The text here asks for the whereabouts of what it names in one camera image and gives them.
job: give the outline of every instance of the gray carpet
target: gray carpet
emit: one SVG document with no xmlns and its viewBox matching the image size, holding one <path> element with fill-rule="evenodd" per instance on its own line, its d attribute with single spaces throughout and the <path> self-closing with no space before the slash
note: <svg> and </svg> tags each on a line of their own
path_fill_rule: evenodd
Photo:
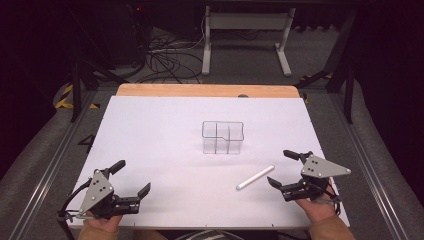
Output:
<svg viewBox="0 0 424 240">
<path fill-rule="evenodd" d="M 337 32 L 292 31 L 286 46 L 286 56 L 293 72 L 290 78 L 283 76 L 273 49 L 278 36 L 275 32 L 263 32 L 255 40 L 247 41 L 231 34 L 216 35 L 212 41 L 210 75 L 199 76 L 199 81 L 212 84 L 292 85 L 297 83 L 301 76 L 312 75 L 322 69 Z M 201 46 L 188 52 L 202 57 Z M 179 60 L 195 72 L 201 69 L 201 64 L 191 57 L 180 56 Z M 150 73 L 151 71 L 145 68 L 129 80 L 135 82 Z M 163 77 L 158 77 L 156 82 L 162 81 Z M 355 130 L 361 141 L 363 150 L 371 160 L 384 192 L 387 193 L 391 207 L 397 214 L 396 218 L 405 230 L 405 234 L 400 233 L 398 237 L 389 227 L 390 224 L 388 226 L 387 217 L 383 214 L 384 209 L 381 209 L 376 201 L 378 194 L 370 188 L 372 184 L 361 166 L 358 151 L 344 124 L 345 120 L 340 117 L 337 103 L 334 102 L 334 99 L 342 98 L 343 92 L 327 94 L 323 89 L 326 83 L 327 80 L 320 80 L 301 92 L 308 95 L 306 106 L 326 157 L 352 170 L 351 175 L 336 178 L 342 187 L 341 195 L 352 232 L 357 239 L 424 239 L 423 207 L 399 173 L 373 126 L 360 87 L 356 85 L 355 88 L 352 114 L 354 124 L 350 127 Z M 63 152 L 63 156 L 58 156 L 57 149 L 64 144 L 62 140 L 70 128 L 71 109 L 58 109 L 56 115 L 21 153 L 0 185 L 0 239 L 8 239 L 17 223 L 22 224 L 26 220 L 28 223 L 24 224 L 26 229 L 22 234 L 16 235 L 16 232 L 22 229 L 16 229 L 14 232 L 14 236 L 19 236 L 19 239 L 66 239 L 56 223 L 56 211 L 73 189 L 87 157 L 87 146 L 78 145 L 78 142 L 90 134 L 96 134 L 110 96 L 115 94 L 116 89 L 117 85 L 113 82 L 101 82 L 98 92 L 83 94 L 94 95 L 92 103 L 99 103 L 100 108 L 88 109 L 82 115 L 75 128 L 74 137 L 68 139 L 68 148 Z M 45 170 L 52 159 L 59 157 L 61 161 L 58 171 L 51 174 L 53 181 L 43 191 L 45 195 L 39 199 L 39 205 L 29 206 L 26 211 L 33 212 L 34 218 L 20 221 L 28 202 L 34 200 L 32 194 L 37 190 L 40 180 L 46 178 L 43 177 Z M 292 234 L 303 236 L 297 231 Z M 123 229 L 120 239 L 131 239 L 131 235 L 131 230 Z"/>
</svg>

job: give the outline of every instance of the transparent acrylic box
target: transparent acrylic box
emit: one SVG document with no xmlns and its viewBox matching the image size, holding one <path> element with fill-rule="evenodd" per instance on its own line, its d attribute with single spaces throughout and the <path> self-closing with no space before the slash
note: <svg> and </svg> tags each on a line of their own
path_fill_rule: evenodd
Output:
<svg viewBox="0 0 424 240">
<path fill-rule="evenodd" d="M 203 122 L 203 153 L 240 154 L 243 126 L 242 122 Z"/>
</svg>

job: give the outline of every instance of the human hand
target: human hand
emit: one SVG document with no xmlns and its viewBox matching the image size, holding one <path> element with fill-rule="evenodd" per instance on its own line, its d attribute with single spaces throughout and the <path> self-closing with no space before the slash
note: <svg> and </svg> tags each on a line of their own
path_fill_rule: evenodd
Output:
<svg viewBox="0 0 424 240">
<path fill-rule="evenodd" d="M 330 185 L 327 186 L 327 191 L 331 194 L 334 194 L 333 189 Z M 330 200 L 330 196 L 327 194 L 323 194 L 320 199 L 322 200 Z M 323 202 L 311 202 L 307 199 L 297 199 L 295 200 L 297 205 L 305 211 L 306 216 L 308 216 L 309 220 L 312 223 L 318 222 L 329 217 L 336 215 L 336 210 L 334 209 L 334 205 L 323 203 Z"/>
<path fill-rule="evenodd" d="M 110 232 L 110 233 L 115 233 L 118 231 L 118 225 L 121 222 L 122 219 L 122 215 L 120 216 L 113 216 L 110 219 L 104 219 L 104 218 L 99 218 L 99 219 L 89 219 L 86 220 L 87 223 L 97 229 L 101 229 L 105 232 Z"/>
</svg>

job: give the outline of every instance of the white stick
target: white stick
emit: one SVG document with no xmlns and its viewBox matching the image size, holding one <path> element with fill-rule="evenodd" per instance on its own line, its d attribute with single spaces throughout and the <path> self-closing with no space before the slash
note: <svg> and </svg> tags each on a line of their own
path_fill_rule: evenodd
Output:
<svg viewBox="0 0 424 240">
<path fill-rule="evenodd" d="M 239 185 L 237 185 L 236 189 L 238 191 L 240 191 L 241 189 L 243 189 L 247 185 L 251 184 L 252 182 L 254 182 L 256 180 L 258 180 L 260 177 L 262 177 L 263 175 L 271 172 L 272 170 L 274 170 L 274 166 L 269 166 L 269 167 L 265 168 L 260 173 L 256 174 L 255 176 L 253 176 L 253 177 L 247 179 L 246 181 L 240 183 Z"/>
</svg>

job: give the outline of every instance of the white table surface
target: white table surface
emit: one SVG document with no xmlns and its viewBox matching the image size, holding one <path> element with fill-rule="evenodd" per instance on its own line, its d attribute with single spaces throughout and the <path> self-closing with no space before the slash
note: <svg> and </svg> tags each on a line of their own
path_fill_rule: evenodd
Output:
<svg viewBox="0 0 424 240">
<path fill-rule="evenodd" d="M 203 154 L 203 121 L 244 123 L 239 155 Z M 301 179 L 302 163 L 283 150 L 325 157 L 301 98 L 113 96 L 76 183 L 117 161 L 126 167 L 109 181 L 120 197 L 136 196 L 151 182 L 140 213 L 125 215 L 133 228 L 294 229 L 310 222 L 285 202 L 266 176 L 236 186 L 270 165 L 283 185 Z M 82 191 L 68 209 L 79 209 Z M 342 206 L 340 216 L 349 225 Z M 68 222 L 82 226 L 82 220 Z"/>
</svg>

